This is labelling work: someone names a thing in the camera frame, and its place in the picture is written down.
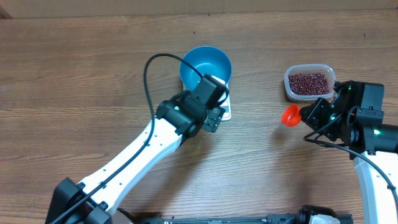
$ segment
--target robotic arm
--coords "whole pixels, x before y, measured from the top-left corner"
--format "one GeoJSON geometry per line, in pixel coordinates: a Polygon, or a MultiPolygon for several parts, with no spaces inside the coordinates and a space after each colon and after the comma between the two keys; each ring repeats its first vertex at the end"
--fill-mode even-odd
{"type": "MultiPolygon", "coordinates": [[[[169,54],[151,57],[144,70],[146,92],[146,70],[149,62],[159,56],[174,57],[187,64],[169,54]]],[[[199,130],[215,132],[225,112],[219,99],[224,93],[227,97],[228,89],[209,74],[200,76],[201,81],[193,91],[184,91],[161,102],[156,117],[145,130],[108,164],[77,184],[69,178],[59,183],[45,223],[111,224],[112,216],[125,196],[156,163],[188,138],[195,137],[199,130]]],[[[331,103],[319,98],[299,111],[300,119],[314,130],[314,134],[324,135],[331,141],[341,139],[357,155],[350,154],[350,158],[354,160],[361,185],[365,222],[397,223],[394,186],[398,185],[398,127],[382,124],[384,86],[336,82],[335,90],[338,95],[331,103]],[[377,164],[379,170],[369,161],[377,164]],[[386,185],[381,174],[386,180],[390,177],[392,183],[386,185]]],[[[318,138],[305,140],[324,147],[337,146],[318,138]]],[[[341,223],[343,219],[349,223],[352,220],[340,217],[338,221],[330,209],[304,206],[296,216],[269,215],[259,223],[273,223],[277,217],[281,217],[279,223],[293,223],[295,220],[299,224],[341,223]]]]}
{"type": "Polygon", "coordinates": [[[193,91],[184,91],[161,102],[154,119],[152,138],[141,153],[121,172],[71,214],[58,218],[115,173],[146,142],[152,123],[125,150],[77,185],[66,178],[54,190],[45,223],[109,224],[128,192],[156,163],[174,152],[201,128],[215,132],[225,110],[218,102],[226,87],[206,74],[193,91]]]}
{"type": "Polygon", "coordinates": [[[384,86],[348,81],[336,82],[334,89],[338,94],[331,103],[319,98],[300,110],[301,120],[320,136],[331,141],[341,139],[344,144],[340,146],[361,154],[388,176],[393,187],[370,163],[350,154],[361,186],[365,223],[397,223],[397,199],[393,195],[396,197],[394,186],[398,185],[398,126],[382,123],[384,86]]]}

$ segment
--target wood grain surface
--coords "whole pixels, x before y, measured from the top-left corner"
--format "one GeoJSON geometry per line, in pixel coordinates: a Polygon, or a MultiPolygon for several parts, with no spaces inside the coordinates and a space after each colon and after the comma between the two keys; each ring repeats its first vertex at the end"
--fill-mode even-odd
{"type": "Polygon", "coordinates": [[[8,14],[6,10],[0,4],[0,19],[10,19],[11,16],[8,14]]]}
{"type": "MultiPolygon", "coordinates": [[[[61,180],[96,171],[148,123],[146,60],[201,45],[232,61],[232,120],[162,160],[122,208],[253,217],[314,204],[363,223],[348,154],[304,142],[304,124],[281,125],[282,81],[292,65],[325,63],[340,81],[383,83],[384,122],[398,124],[397,10],[1,20],[0,30],[0,223],[43,223],[61,180]]],[[[182,90],[178,68],[150,65],[155,104],[182,90]]]]}
{"type": "Polygon", "coordinates": [[[0,0],[9,17],[395,9],[398,0],[0,0]]]}

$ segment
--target cable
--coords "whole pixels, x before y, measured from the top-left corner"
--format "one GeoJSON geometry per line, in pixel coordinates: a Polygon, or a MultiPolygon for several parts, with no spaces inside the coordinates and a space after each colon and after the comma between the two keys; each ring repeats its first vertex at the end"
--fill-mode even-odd
{"type": "Polygon", "coordinates": [[[353,121],[353,122],[351,122],[351,123],[349,122],[349,118],[351,117],[351,113],[353,113],[355,109],[361,109],[361,108],[358,107],[358,106],[353,106],[353,107],[348,111],[347,118],[346,118],[346,125],[347,125],[347,127],[350,127],[350,126],[353,125],[353,123],[355,122],[356,117],[354,118],[354,121],[353,121]]]}
{"type": "Polygon", "coordinates": [[[353,155],[355,155],[355,156],[361,158],[363,161],[365,161],[365,162],[367,162],[369,165],[371,165],[376,171],[379,172],[379,174],[380,174],[380,175],[383,177],[383,179],[387,182],[387,185],[388,185],[388,187],[390,188],[390,190],[391,190],[391,192],[392,192],[392,196],[393,196],[394,201],[395,201],[395,203],[396,203],[396,212],[397,212],[397,219],[398,219],[398,195],[397,195],[397,192],[396,192],[396,188],[394,187],[394,185],[392,184],[392,182],[391,182],[391,180],[388,178],[388,176],[387,176],[375,163],[373,163],[370,159],[366,158],[365,156],[363,156],[363,155],[361,155],[361,154],[359,154],[359,153],[357,153],[357,152],[355,152],[355,151],[353,151],[353,150],[351,150],[351,149],[348,149],[348,148],[346,148],[346,147],[340,146],[340,145],[338,145],[338,144],[333,144],[333,143],[331,143],[331,142],[326,142],[326,141],[320,141],[320,140],[318,140],[318,138],[319,138],[321,135],[318,135],[317,137],[315,137],[315,139],[309,139],[309,137],[313,136],[314,134],[318,134],[318,133],[320,133],[321,131],[323,131],[324,129],[326,129],[327,127],[331,126],[333,123],[335,123],[335,122],[336,122],[339,118],[341,118],[341,117],[342,117],[342,114],[340,114],[339,116],[337,116],[332,122],[328,123],[328,124],[325,125],[324,127],[320,128],[320,129],[318,129],[318,130],[316,130],[316,131],[313,131],[313,132],[311,132],[310,134],[304,136],[303,140],[304,140],[304,141],[307,141],[307,142],[312,142],[312,143],[315,143],[315,144],[318,144],[318,145],[324,145],[324,146],[327,146],[327,147],[334,147],[334,148],[337,148],[337,149],[341,149],[341,150],[343,150],[343,151],[346,151],[346,152],[348,152],[348,153],[351,153],[351,154],[353,154],[353,155]]]}
{"type": "Polygon", "coordinates": [[[228,98],[228,95],[229,95],[229,90],[228,90],[228,89],[225,89],[225,99],[223,99],[223,100],[221,100],[220,102],[218,102],[218,104],[216,105],[216,107],[221,106],[221,105],[226,101],[226,99],[228,98]]]}
{"type": "Polygon", "coordinates": [[[173,96],[173,97],[170,99],[170,101],[176,101],[176,100],[179,100],[179,99],[181,99],[181,98],[184,98],[184,96],[186,96],[186,95],[188,94],[188,92],[189,92],[188,90],[182,91],[181,93],[179,93],[179,94],[173,96]]]}
{"type": "Polygon", "coordinates": [[[172,58],[179,60],[180,62],[184,63],[186,66],[190,67],[193,71],[195,71],[200,76],[200,78],[203,78],[203,75],[197,69],[195,69],[194,66],[192,66],[190,63],[188,63],[186,60],[184,60],[178,56],[172,55],[172,54],[155,54],[148,61],[150,61],[151,59],[157,58],[157,57],[164,57],[164,56],[172,57],[172,58]]]}
{"type": "MultiPolygon", "coordinates": [[[[318,138],[321,137],[321,136],[323,136],[323,134],[319,134],[317,137],[314,138],[314,140],[318,140],[318,138]]],[[[319,145],[319,146],[322,146],[322,147],[329,147],[330,148],[330,146],[326,146],[326,145],[318,144],[318,143],[316,143],[316,144],[319,145]]],[[[337,144],[337,145],[338,146],[347,146],[345,143],[341,143],[341,144],[337,144]]]]}
{"type": "Polygon", "coordinates": [[[192,70],[194,70],[199,76],[200,78],[203,78],[203,75],[200,74],[200,72],[195,69],[192,65],[190,65],[187,61],[185,61],[184,59],[172,55],[172,54],[155,54],[153,55],[145,64],[144,67],[144,89],[145,89],[145,95],[148,101],[148,105],[149,105],[149,110],[150,110],[150,118],[151,118],[151,126],[150,126],[150,133],[148,135],[148,138],[146,139],[146,141],[144,142],[144,144],[141,146],[141,148],[127,161],[125,162],[120,168],[118,168],[115,172],[113,172],[113,174],[111,174],[108,178],[106,178],[104,181],[102,181],[94,190],[92,190],[90,193],[88,193],[85,197],[83,197],[82,199],[80,199],[76,204],[74,204],[72,207],[70,207],[67,211],[63,212],[60,216],[58,216],[58,218],[56,218],[55,220],[53,220],[52,222],[50,222],[50,224],[57,224],[59,221],[63,220],[66,216],[68,216],[69,214],[71,214],[71,212],[73,212],[76,208],[78,208],[81,204],[85,203],[91,196],[93,196],[97,191],[99,191],[99,189],[103,188],[113,177],[115,177],[116,175],[118,175],[124,168],[126,168],[144,149],[145,147],[148,145],[153,133],[154,133],[154,129],[155,129],[155,112],[154,112],[154,106],[152,104],[152,100],[150,98],[149,95],[149,89],[148,89],[148,84],[147,84],[147,71],[148,71],[148,66],[150,64],[151,61],[153,61],[153,59],[157,58],[157,57],[172,57],[175,58],[179,61],[181,61],[182,63],[184,63],[185,65],[187,65],[188,67],[192,68],[192,70]]]}

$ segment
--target white robotic arm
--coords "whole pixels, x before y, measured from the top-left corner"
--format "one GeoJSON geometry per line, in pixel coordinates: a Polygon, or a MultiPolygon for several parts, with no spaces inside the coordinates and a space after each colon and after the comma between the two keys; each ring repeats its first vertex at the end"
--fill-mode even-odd
{"type": "MultiPolygon", "coordinates": [[[[394,186],[398,186],[397,154],[376,152],[376,155],[371,156],[364,152],[362,155],[382,169],[394,186]]],[[[365,223],[397,223],[396,203],[386,181],[377,170],[358,157],[354,159],[354,166],[361,186],[365,223]]]]}
{"type": "MultiPolygon", "coordinates": [[[[146,141],[150,133],[151,123],[127,148],[121,151],[114,159],[85,177],[81,183],[85,184],[83,192],[90,193],[101,181],[108,178],[129,158],[131,158],[146,141]]],[[[113,215],[120,203],[130,190],[143,178],[145,174],[161,159],[174,152],[180,145],[182,135],[175,132],[176,128],[165,119],[155,119],[155,130],[148,146],[118,175],[113,177],[101,190],[97,191],[91,199],[100,204],[105,202],[108,207],[106,212],[113,215]]]]}

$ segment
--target black mount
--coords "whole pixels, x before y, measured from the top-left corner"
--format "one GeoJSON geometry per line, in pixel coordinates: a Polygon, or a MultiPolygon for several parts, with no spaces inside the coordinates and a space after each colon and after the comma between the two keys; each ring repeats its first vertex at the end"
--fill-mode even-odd
{"type": "MultiPolygon", "coordinates": [[[[83,183],[75,184],[66,178],[55,188],[52,195],[49,212],[45,224],[50,223],[70,208],[75,202],[85,196],[82,189],[83,183]]],[[[70,224],[111,224],[111,217],[105,212],[108,205],[105,203],[95,204],[89,201],[81,205],[69,217],[65,217],[61,223],[70,224]]]]}
{"type": "Polygon", "coordinates": [[[336,82],[334,90],[338,94],[331,103],[319,98],[312,105],[300,110],[305,124],[316,131],[342,114],[337,122],[321,134],[331,141],[340,138],[358,153],[398,153],[398,126],[382,124],[384,85],[355,81],[336,82]]]}
{"type": "Polygon", "coordinates": [[[206,74],[193,91],[185,90],[161,102],[157,118],[174,125],[175,132],[183,135],[182,143],[195,137],[202,127],[214,133],[225,112],[218,100],[226,91],[225,85],[206,74]]]}

